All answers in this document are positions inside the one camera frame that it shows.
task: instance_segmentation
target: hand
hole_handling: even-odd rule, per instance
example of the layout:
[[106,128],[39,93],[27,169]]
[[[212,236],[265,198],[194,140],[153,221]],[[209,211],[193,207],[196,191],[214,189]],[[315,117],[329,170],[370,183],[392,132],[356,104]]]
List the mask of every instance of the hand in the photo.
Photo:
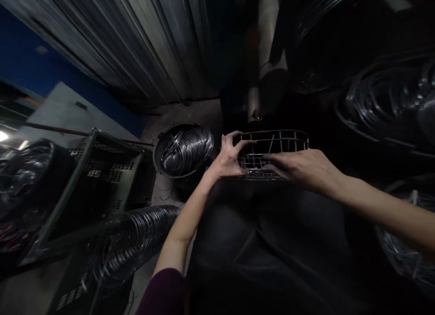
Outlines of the hand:
[[221,152],[207,170],[216,179],[250,174],[249,170],[242,169],[239,166],[237,157],[246,145],[256,144],[256,141],[240,141],[236,146],[233,146],[232,139],[240,134],[243,133],[241,131],[234,131],[226,136],[222,135]]
[[273,171],[287,180],[329,197],[333,197],[346,181],[346,175],[320,150],[269,154],[264,159],[271,162],[263,167],[264,170]]

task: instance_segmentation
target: light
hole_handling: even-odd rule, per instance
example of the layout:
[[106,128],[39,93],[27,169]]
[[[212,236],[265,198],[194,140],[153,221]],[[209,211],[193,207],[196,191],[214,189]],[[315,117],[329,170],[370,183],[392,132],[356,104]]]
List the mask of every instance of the light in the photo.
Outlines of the light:
[[7,140],[9,136],[5,134],[4,132],[0,131],[0,141]]

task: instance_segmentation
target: purple sleeve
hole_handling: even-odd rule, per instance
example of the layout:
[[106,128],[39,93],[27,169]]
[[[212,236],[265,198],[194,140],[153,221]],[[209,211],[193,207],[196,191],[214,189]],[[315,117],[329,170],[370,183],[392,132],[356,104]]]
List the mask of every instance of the purple sleeve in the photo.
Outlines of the purple sleeve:
[[174,268],[157,272],[145,290],[136,315],[182,315],[183,313],[183,276]]

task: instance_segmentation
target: corrugated metal wall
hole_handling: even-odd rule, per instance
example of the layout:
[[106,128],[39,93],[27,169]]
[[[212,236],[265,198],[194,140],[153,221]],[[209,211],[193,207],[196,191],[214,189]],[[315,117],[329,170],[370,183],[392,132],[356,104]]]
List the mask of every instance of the corrugated metal wall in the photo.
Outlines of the corrugated metal wall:
[[215,95],[204,0],[0,3],[130,108]]

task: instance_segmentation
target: left hand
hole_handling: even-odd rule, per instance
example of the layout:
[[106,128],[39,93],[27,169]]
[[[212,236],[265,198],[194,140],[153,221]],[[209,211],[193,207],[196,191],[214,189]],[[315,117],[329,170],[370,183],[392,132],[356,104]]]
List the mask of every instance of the left hand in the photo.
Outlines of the left hand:
[[242,169],[239,166],[237,157],[246,145],[256,144],[257,142],[240,141],[236,146],[233,146],[232,139],[240,134],[243,133],[241,131],[234,131],[226,136],[222,135],[221,152],[207,170],[207,172],[215,176],[216,179],[250,174],[249,170]]

